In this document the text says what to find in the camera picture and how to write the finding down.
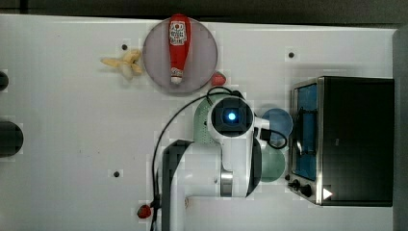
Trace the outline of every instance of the microwave knob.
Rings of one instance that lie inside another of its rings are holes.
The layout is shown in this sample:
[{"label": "microwave knob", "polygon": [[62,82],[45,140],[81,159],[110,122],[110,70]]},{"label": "microwave knob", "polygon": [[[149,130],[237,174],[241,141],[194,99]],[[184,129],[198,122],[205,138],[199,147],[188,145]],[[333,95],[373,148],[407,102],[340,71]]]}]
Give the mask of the microwave knob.
[{"label": "microwave knob", "polygon": [[291,183],[288,184],[289,187],[292,187],[295,191],[299,190],[300,182],[298,180],[293,180]]},{"label": "microwave knob", "polygon": [[310,185],[302,186],[300,187],[300,192],[306,197],[310,197],[312,195],[312,187]]}]

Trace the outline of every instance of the black hole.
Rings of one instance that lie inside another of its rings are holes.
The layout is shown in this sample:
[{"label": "black hole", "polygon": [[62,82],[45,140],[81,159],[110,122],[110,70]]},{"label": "black hole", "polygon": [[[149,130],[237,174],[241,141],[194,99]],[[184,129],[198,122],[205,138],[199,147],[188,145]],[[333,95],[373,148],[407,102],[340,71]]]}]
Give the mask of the black hole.
[{"label": "black hole", "polygon": [[0,90],[4,90],[9,85],[9,77],[0,71]]}]

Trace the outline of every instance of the small red object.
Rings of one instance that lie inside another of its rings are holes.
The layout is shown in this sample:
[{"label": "small red object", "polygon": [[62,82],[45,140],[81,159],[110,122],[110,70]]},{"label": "small red object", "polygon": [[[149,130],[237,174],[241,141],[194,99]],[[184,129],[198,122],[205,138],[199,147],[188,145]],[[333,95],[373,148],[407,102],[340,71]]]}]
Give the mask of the small red object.
[{"label": "small red object", "polygon": [[211,85],[213,87],[223,86],[226,81],[227,78],[225,78],[225,76],[222,73],[217,71],[216,73],[213,74],[213,77],[211,78]]},{"label": "small red object", "polygon": [[173,84],[180,84],[182,81],[190,41],[191,24],[189,18],[179,13],[173,15],[168,23],[170,71]]},{"label": "small red object", "polygon": [[143,205],[138,210],[138,217],[139,218],[149,218],[152,215],[150,207],[148,205]]}]

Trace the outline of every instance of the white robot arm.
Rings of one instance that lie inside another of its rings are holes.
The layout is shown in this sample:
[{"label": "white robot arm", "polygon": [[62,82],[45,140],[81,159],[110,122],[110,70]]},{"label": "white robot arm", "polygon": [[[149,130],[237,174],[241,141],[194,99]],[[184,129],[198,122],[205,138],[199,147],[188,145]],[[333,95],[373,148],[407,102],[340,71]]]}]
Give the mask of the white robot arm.
[{"label": "white robot arm", "polygon": [[186,197],[246,197],[261,179],[260,136],[268,120],[228,96],[214,103],[207,126],[217,144],[176,141],[164,151],[162,231],[184,230]]}]

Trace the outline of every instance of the blue bowl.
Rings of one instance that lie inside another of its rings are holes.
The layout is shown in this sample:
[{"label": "blue bowl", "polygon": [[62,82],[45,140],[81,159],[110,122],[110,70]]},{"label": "blue bowl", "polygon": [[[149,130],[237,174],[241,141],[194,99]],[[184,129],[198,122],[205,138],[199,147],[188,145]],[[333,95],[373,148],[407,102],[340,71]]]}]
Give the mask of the blue bowl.
[{"label": "blue bowl", "polygon": [[[282,109],[270,109],[262,118],[269,120],[269,129],[278,131],[288,137],[293,129],[293,120],[291,115],[289,115],[285,110]],[[271,141],[278,141],[283,139],[277,133],[272,133],[270,135]]]}]

